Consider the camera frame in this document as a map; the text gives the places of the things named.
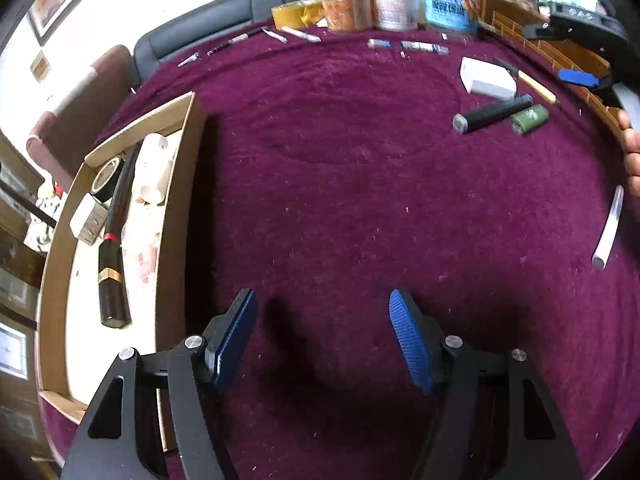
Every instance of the metal screw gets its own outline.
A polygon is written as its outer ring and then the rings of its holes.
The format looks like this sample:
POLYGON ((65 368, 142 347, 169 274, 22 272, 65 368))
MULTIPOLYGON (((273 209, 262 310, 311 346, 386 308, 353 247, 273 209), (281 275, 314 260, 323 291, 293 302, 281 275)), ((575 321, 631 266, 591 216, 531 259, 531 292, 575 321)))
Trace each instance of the metal screw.
POLYGON ((184 345, 187 348, 197 348, 202 344, 202 338, 199 335, 190 335, 187 339, 184 340, 184 345))
POLYGON ((120 350, 118 357, 123 361, 126 361, 127 359, 131 359, 135 355, 135 353, 136 351, 131 347, 123 348, 122 350, 120 350))
POLYGON ((516 359, 516 361, 523 362, 527 360, 527 353, 524 350, 520 350, 519 348, 514 348, 513 350, 511 350, 511 357, 516 359))
POLYGON ((457 335, 448 335, 444 339, 444 343, 450 348, 460 348, 462 346, 462 339, 457 335))

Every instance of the purple tablecloth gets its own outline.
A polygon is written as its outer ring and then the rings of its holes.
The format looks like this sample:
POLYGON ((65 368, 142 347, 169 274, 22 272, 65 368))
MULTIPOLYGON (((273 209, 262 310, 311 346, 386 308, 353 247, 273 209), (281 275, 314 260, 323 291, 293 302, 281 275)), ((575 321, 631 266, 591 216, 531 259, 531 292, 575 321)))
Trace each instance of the purple tablecloth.
MULTIPOLYGON (((198 62, 163 65, 101 137, 191 90, 210 115, 186 315, 196 332, 241 286, 260 301, 225 394, 240 478, 409 478, 434 401, 412 385, 388 320, 398 286, 475 348, 525 349, 590 478, 640 411, 637 199, 627 196, 606 270, 591 266, 625 181, 612 135, 500 41, 311 32, 321 44, 259 34, 211 57, 201 46, 198 62), (394 47, 370 50, 368 38, 394 47), (400 39, 450 56, 403 59, 400 39), (490 101, 466 94, 461 58, 494 55, 563 102, 529 137, 506 121, 451 129, 455 113, 490 101)), ((522 93, 546 104, 519 81, 522 93)))

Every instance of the green bottle cap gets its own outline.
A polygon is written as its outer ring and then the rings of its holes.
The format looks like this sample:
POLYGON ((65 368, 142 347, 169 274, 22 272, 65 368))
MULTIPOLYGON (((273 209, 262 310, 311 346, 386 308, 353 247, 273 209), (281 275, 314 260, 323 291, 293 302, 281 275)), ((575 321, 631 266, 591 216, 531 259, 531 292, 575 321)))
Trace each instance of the green bottle cap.
POLYGON ((513 114, 509 117, 509 122, 513 131, 522 136, 545 123, 548 118, 549 112, 546 111, 546 108, 543 105, 535 105, 513 114))

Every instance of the cardboard box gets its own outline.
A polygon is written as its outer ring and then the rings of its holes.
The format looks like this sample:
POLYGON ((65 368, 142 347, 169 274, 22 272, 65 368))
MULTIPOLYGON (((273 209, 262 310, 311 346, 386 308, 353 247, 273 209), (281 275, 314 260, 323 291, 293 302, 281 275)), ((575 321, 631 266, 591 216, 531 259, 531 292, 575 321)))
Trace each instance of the cardboard box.
MULTIPOLYGON (((156 108, 89 153, 69 190, 40 289, 36 372, 40 396, 77 424, 121 349, 131 346, 142 355, 149 354, 171 349, 186 335, 187 227, 205 119, 193 92, 156 108), (79 242, 69 222, 100 167, 153 132, 167 137, 169 144, 177 149, 166 199, 160 206, 144 206, 132 200, 127 222, 133 223, 126 228, 149 218, 157 223, 160 234, 155 280, 143 283, 130 266, 127 267, 124 258, 131 323, 116 330, 100 323, 97 259, 102 237, 92 246, 79 242), (140 208, 155 209, 138 219, 136 215, 144 211, 140 208)), ((175 447, 175 437, 165 392, 164 398, 159 397, 159 413, 162 443, 165 449, 171 449, 175 447)))

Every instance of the blue label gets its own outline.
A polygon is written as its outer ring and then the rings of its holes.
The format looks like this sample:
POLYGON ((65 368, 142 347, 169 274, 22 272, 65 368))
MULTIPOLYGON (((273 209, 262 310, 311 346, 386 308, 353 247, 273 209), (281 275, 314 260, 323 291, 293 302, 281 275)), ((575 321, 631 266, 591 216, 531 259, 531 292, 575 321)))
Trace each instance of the blue label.
POLYGON ((457 30, 476 30, 482 0, 424 0, 427 21, 457 30))

